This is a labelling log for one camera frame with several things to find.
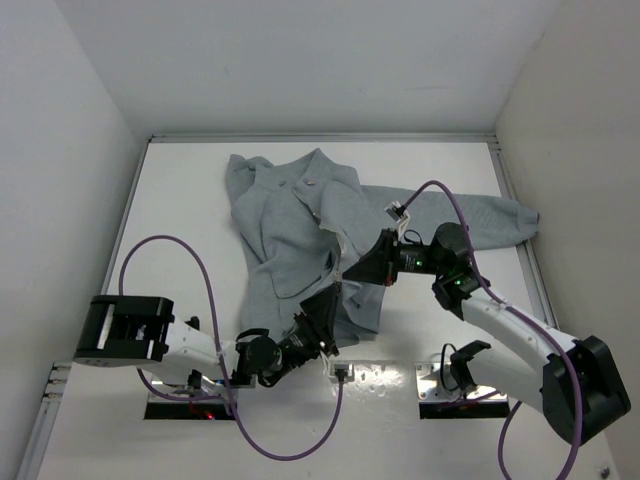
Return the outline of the grey zip jacket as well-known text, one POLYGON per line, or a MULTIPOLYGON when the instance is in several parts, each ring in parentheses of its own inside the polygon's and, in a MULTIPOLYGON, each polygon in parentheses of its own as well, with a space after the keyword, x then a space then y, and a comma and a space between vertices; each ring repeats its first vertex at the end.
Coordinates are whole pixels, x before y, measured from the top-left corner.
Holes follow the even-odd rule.
MULTIPOLYGON (((356 169, 320 149, 283 165, 232 154, 225 174, 231 217, 249 271, 241 325, 268 329, 278 341, 294 327, 300 303, 335 280, 393 228, 385 212, 410 190, 362 185, 356 169)), ((476 250, 509 248, 538 232, 539 214, 514 200, 484 195, 456 199, 476 250)), ((410 227, 426 240, 445 222, 458 222, 444 193, 427 190, 409 206, 410 227)), ((384 287, 345 282, 336 313, 338 346, 379 333, 384 287)))

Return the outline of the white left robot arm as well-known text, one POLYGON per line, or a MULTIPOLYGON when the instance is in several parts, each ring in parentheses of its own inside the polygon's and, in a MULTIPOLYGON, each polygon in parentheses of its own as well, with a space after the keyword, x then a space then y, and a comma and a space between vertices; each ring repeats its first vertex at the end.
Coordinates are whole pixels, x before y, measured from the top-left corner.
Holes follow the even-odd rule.
POLYGON ((196 374, 221 380, 226 368, 234 388, 254 381, 270 388, 310 360, 339 354, 334 323, 340 293, 336 282, 301 302, 293 330, 279 341, 267 329, 252 328, 220 343, 195 320, 176 317, 169 299, 95 296, 73 360, 99 368, 133 366, 175 386, 196 374))

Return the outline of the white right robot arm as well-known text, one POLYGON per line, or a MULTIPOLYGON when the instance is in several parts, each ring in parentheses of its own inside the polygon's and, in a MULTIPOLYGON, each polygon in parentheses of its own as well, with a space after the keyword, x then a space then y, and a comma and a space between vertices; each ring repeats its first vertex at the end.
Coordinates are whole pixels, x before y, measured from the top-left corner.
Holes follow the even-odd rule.
POLYGON ((432 275, 440 306, 494 338, 473 341, 448 360, 448 378, 457 390, 493 387, 542 413, 554 432, 572 442, 592 437, 626 415, 631 402, 609 347, 599 338, 579 340, 534 319, 487 293, 489 284, 472 268, 467 234, 456 223, 436 229, 428 245, 405 244, 385 229, 343 277, 389 287, 399 274, 432 275))

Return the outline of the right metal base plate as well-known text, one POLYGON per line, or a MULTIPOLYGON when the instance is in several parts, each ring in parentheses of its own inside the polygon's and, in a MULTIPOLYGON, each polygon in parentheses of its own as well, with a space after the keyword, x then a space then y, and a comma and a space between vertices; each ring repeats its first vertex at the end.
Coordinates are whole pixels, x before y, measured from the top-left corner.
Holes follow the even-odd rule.
POLYGON ((493 387, 478 386, 474 390, 462 392, 454 387, 454 379, 449 372, 450 362, 417 363, 414 365, 416 389, 423 404, 440 403, 495 403, 508 400, 508 396, 493 387))

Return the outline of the metal base plate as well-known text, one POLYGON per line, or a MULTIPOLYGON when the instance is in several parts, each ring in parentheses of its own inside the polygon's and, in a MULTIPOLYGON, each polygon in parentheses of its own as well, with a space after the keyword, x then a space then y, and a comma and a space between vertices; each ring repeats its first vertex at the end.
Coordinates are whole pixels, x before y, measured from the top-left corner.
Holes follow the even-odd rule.
POLYGON ((203 379, 201 387, 195 389, 188 385, 168 385, 163 383, 155 375, 147 377, 147 381, 151 384, 152 389, 159 392, 160 396, 154 392, 147 391, 148 403, 162 403, 162 402, 213 402, 224 403, 230 400, 236 401, 237 395, 233 394, 229 397, 224 386, 219 383, 211 383, 210 381, 203 379))
POLYGON ((493 387, 478 386, 474 390, 462 392, 454 387, 454 379, 449 372, 450 362, 417 363, 414 365, 416 389, 423 404, 440 403, 495 403, 508 400, 508 396, 493 387))

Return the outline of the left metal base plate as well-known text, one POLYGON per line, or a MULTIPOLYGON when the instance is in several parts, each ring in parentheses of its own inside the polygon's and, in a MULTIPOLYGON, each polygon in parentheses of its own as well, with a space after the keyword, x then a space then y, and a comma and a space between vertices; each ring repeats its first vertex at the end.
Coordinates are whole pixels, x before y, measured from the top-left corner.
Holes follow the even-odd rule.
POLYGON ((160 396, 154 392, 147 391, 148 403, 162 403, 162 402, 213 402, 224 403, 230 400, 236 401, 237 395, 233 394, 229 397, 224 386, 219 383, 211 383, 210 381, 203 379, 201 387, 195 389, 188 385, 168 385, 163 383, 155 375, 147 377, 147 381, 151 384, 152 389, 159 392, 160 396))

